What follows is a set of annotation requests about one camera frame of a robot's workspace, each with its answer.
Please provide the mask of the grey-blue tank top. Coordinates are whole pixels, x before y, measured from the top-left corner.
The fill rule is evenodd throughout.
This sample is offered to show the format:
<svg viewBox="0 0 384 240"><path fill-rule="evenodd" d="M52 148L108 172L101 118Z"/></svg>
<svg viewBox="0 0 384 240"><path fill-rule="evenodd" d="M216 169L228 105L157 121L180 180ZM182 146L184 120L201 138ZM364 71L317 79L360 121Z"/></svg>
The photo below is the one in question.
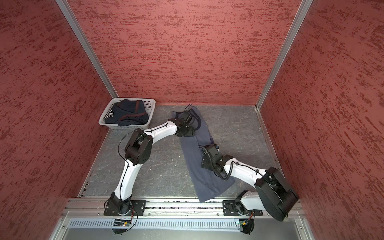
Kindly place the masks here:
<svg viewBox="0 0 384 240"><path fill-rule="evenodd" d="M196 195L203 203L223 194L235 183L235 180L230 177L227 181L223 181L214 172L201 167L203 153L199 146L211 145L214 139L200 111L196 107L190 107L189 112L193 116L191 124L195 129L195 135L181 137L180 143Z"/></svg>

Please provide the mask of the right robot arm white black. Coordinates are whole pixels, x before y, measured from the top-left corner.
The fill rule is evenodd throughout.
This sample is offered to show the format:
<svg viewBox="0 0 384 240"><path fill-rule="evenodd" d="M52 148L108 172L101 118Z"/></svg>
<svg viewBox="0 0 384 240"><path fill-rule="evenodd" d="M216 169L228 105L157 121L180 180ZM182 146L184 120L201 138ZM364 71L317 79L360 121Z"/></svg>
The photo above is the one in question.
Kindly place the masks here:
<svg viewBox="0 0 384 240"><path fill-rule="evenodd" d="M201 167L214 173L223 182L239 179L256 190L243 191L233 201L224 201L224 215L259 216L267 212L282 222L299 200L291 184L274 168L260 169L223 155L216 144L199 146L203 154Z"/></svg>

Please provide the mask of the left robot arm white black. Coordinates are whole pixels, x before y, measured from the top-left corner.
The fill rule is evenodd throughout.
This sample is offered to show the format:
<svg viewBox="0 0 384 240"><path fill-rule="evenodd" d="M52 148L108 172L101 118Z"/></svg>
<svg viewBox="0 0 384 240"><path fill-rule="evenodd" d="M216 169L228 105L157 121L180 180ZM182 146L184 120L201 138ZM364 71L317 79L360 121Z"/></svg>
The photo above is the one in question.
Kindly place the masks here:
<svg viewBox="0 0 384 240"><path fill-rule="evenodd" d="M105 202L105 216L126 216L134 213L131 203L133 187L137 175L146 163L152 152L153 145L168 137L175 135L181 137L193 137L195 131L201 127L201 118L192 109L175 113L175 117L164 124L148 130L136 129L133 131L125 146L124 170L116 189Z"/></svg>

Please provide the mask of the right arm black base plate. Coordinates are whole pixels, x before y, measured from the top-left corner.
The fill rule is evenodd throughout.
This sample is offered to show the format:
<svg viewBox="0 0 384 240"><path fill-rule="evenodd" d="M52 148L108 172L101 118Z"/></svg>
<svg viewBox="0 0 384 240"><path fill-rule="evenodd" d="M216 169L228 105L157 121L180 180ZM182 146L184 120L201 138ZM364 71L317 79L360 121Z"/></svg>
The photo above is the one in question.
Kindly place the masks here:
<svg viewBox="0 0 384 240"><path fill-rule="evenodd" d="M224 200L223 213L224 216L248 216L250 211L239 200Z"/></svg>

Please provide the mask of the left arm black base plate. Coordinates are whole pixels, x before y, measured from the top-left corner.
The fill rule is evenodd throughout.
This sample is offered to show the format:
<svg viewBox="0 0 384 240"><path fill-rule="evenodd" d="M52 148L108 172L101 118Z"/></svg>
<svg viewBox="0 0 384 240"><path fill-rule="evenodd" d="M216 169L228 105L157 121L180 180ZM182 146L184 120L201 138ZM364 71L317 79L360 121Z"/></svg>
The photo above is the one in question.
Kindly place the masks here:
<svg viewBox="0 0 384 240"><path fill-rule="evenodd" d="M131 216L132 214L136 214L137 216L143 216L146 200L130 200L130 201L120 201L118 200L114 203L111 199L108 199L105 202L105 210L104 216Z"/></svg>

